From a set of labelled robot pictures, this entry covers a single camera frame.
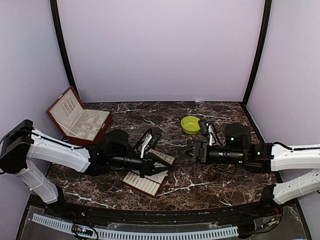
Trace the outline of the beige jewelry tray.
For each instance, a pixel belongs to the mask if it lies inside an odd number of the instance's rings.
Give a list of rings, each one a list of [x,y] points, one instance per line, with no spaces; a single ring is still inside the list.
[[[148,153],[152,153],[162,160],[166,161],[171,166],[175,162],[175,157],[167,155],[165,153],[149,150]],[[145,177],[140,177],[139,171],[133,170],[129,171],[126,176],[122,179],[122,182],[128,187],[140,191],[150,197],[155,197],[162,186],[165,178],[168,176],[168,170],[162,171],[160,173]]]

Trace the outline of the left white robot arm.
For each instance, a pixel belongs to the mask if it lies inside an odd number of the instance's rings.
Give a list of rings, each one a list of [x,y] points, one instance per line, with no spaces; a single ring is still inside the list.
[[[50,182],[33,163],[44,160],[68,167],[88,176],[100,176],[118,167],[139,172],[141,177],[153,176],[171,168],[171,163],[150,152],[162,134],[148,129],[135,146],[122,129],[106,133],[98,145],[76,146],[50,137],[33,127],[31,120],[23,120],[0,140],[0,169],[2,174],[18,177],[35,192],[60,218],[71,213],[62,189]]]

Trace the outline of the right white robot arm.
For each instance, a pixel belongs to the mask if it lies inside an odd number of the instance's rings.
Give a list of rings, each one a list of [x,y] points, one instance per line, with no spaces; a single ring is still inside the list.
[[[245,170],[263,174],[292,169],[309,169],[302,176],[283,183],[266,186],[255,213],[266,217],[275,205],[319,191],[320,146],[287,146],[281,142],[251,142],[251,131],[240,123],[227,124],[224,128],[225,145],[214,145],[216,133],[212,124],[199,121],[200,131],[207,141],[195,141],[177,150],[177,153],[192,163],[206,165],[234,165]]]

